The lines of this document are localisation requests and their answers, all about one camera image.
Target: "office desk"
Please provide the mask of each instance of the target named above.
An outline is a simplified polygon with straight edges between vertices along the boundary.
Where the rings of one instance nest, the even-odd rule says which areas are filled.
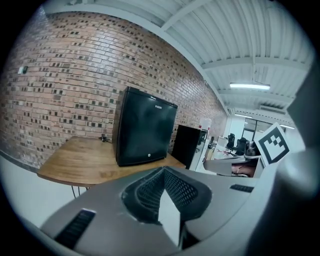
[[[92,187],[161,166],[186,167],[169,153],[158,161],[119,167],[111,143],[97,138],[72,137],[41,166],[37,175],[65,185]]]

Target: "white ceiling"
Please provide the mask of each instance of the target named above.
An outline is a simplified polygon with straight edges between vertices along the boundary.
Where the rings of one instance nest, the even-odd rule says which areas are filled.
[[[299,24],[269,0],[54,0],[47,13],[88,11],[136,23],[180,51],[201,73],[226,111],[291,124],[285,114],[315,51]],[[269,91],[231,89],[230,83],[269,84]]]

